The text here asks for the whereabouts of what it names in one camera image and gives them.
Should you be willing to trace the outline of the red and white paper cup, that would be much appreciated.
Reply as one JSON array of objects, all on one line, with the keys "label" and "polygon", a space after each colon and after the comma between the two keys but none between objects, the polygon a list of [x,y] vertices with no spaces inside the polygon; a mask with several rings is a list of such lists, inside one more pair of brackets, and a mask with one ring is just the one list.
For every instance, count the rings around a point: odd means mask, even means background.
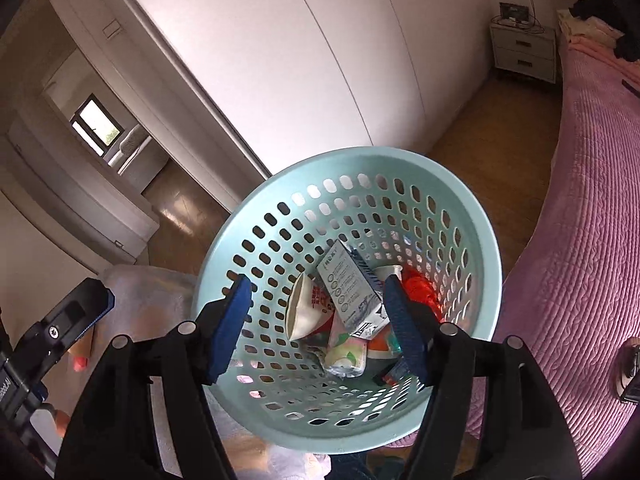
[{"label": "red and white paper cup", "polygon": [[285,309],[285,333],[289,340],[303,339],[320,330],[334,315],[331,297],[306,274],[294,283]]}]

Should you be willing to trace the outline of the orange wrapper in basket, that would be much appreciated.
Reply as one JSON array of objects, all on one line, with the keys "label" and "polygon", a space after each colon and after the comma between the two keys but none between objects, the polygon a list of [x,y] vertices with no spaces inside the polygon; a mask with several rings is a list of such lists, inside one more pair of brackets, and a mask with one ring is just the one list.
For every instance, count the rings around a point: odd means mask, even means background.
[{"label": "orange wrapper in basket", "polygon": [[368,342],[368,358],[374,360],[397,359],[402,355],[401,346],[392,329],[387,325]]}]

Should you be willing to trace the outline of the pink bed cover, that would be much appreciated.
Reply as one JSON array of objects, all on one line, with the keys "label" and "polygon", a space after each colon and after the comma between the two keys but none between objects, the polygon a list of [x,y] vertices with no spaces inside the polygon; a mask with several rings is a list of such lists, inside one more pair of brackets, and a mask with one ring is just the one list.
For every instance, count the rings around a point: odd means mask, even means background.
[{"label": "pink bed cover", "polygon": [[[638,477],[620,438],[639,413],[623,403],[618,352],[639,339],[639,100],[582,44],[562,44],[563,107],[544,206],[502,281],[494,334],[523,339],[559,402],[582,475],[599,464]],[[465,432],[480,435],[486,382],[473,382]]]}]

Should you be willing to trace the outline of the smartphone on bed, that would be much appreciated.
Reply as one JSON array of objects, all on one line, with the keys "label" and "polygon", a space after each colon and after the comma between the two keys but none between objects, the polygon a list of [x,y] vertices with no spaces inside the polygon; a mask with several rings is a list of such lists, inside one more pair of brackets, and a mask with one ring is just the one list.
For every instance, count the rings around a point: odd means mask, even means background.
[{"label": "smartphone on bed", "polygon": [[637,337],[628,339],[618,352],[614,385],[623,403],[640,401],[640,342]]}]

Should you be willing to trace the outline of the red foil wrapper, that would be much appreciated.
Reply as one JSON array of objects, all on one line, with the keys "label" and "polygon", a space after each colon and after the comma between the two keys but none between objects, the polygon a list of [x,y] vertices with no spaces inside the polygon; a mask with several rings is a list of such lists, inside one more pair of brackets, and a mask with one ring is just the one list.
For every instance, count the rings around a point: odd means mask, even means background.
[{"label": "red foil wrapper", "polygon": [[411,301],[429,307],[438,322],[445,319],[434,285],[421,272],[412,266],[404,266],[401,270],[401,284]]}]

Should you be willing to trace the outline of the white green snack packet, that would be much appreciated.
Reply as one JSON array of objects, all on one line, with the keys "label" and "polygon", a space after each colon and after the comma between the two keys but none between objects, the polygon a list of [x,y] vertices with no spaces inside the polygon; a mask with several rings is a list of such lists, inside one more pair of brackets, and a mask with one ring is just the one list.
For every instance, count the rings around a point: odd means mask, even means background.
[{"label": "white green snack packet", "polygon": [[323,369],[339,378],[357,378],[367,366],[368,342],[352,336],[339,318],[333,319]]}]

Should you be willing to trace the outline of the white blue carton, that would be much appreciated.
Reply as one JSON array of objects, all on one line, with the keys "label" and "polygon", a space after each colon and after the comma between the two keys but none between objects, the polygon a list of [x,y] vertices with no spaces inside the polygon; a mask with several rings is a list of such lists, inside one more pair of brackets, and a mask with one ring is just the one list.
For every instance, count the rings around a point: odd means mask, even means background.
[{"label": "white blue carton", "polygon": [[364,259],[341,240],[324,254],[317,273],[350,336],[372,340],[390,322],[383,283]]}]

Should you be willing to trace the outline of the bed in far room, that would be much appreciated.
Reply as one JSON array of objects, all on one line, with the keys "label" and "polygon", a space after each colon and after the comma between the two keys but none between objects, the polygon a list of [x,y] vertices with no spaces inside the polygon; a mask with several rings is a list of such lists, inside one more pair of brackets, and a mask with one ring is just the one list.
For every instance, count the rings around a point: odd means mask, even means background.
[{"label": "bed in far room", "polygon": [[105,160],[142,193],[167,165],[169,155],[142,125],[136,125],[114,142]]}]

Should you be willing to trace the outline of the light blue plastic basket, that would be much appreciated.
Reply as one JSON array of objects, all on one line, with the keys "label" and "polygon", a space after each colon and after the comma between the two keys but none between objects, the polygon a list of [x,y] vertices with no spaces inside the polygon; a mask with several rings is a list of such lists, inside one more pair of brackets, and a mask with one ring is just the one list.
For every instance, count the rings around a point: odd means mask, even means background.
[{"label": "light blue plastic basket", "polygon": [[192,308],[252,283],[252,303],[228,370],[209,387],[252,434],[317,454],[367,451],[417,430],[431,391],[409,376],[378,385],[342,379],[288,338],[285,310],[296,278],[314,275],[334,243],[371,268],[410,266],[435,287],[446,321],[490,339],[502,269],[494,230],[452,172],[399,148],[345,148],[285,169],[250,194],[205,257]]}]

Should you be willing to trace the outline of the window in far room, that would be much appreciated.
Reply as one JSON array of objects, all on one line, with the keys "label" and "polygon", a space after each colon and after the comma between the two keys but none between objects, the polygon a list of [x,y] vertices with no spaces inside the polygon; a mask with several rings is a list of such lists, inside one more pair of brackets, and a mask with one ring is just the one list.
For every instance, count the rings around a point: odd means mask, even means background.
[{"label": "window in far room", "polygon": [[124,133],[124,127],[91,93],[70,118],[70,125],[98,156],[104,158]]}]

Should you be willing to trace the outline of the black remote on bed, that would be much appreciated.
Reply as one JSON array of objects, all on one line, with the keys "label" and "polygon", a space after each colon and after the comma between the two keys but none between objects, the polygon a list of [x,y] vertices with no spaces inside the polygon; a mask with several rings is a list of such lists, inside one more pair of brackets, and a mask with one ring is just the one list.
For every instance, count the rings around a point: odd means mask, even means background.
[{"label": "black remote on bed", "polygon": [[637,99],[640,99],[640,90],[637,88],[634,88],[634,86],[629,82],[626,81],[626,79],[623,79],[621,81],[623,87],[625,89],[627,89],[631,94],[633,94]]}]

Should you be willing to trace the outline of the white nightstand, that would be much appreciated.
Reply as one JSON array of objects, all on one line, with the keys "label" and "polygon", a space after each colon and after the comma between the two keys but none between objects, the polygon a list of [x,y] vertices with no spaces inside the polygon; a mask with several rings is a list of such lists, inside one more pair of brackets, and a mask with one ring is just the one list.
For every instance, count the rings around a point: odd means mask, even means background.
[{"label": "white nightstand", "polygon": [[556,81],[556,37],[549,27],[521,29],[498,23],[489,25],[495,68]]}]

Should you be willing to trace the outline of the digital clock on nightstand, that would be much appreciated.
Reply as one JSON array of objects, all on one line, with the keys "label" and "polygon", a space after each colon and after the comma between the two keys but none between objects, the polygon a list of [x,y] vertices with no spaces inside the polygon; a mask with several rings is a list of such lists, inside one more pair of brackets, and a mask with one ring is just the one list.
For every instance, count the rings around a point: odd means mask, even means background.
[{"label": "digital clock on nightstand", "polygon": [[529,8],[521,4],[500,2],[499,15],[503,21],[521,25],[529,23]]}]

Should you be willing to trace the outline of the white wardrobe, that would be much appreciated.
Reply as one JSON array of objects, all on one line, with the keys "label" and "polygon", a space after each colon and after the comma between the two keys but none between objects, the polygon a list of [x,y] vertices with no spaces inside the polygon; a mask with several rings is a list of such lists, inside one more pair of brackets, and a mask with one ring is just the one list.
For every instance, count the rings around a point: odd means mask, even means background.
[{"label": "white wardrobe", "polygon": [[484,81],[488,0],[134,0],[271,172],[429,150]]}]

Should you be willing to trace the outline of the black clothing on bed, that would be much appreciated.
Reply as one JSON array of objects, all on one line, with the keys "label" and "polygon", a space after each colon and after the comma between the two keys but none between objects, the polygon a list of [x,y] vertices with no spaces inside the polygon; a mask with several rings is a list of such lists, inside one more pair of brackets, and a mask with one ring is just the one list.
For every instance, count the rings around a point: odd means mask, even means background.
[{"label": "black clothing on bed", "polygon": [[583,21],[598,18],[608,27],[620,32],[613,48],[616,58],[622,58],[627,62],[638,61],[639,38],[613,0],[577,0],[570,7],[570,15]]}]

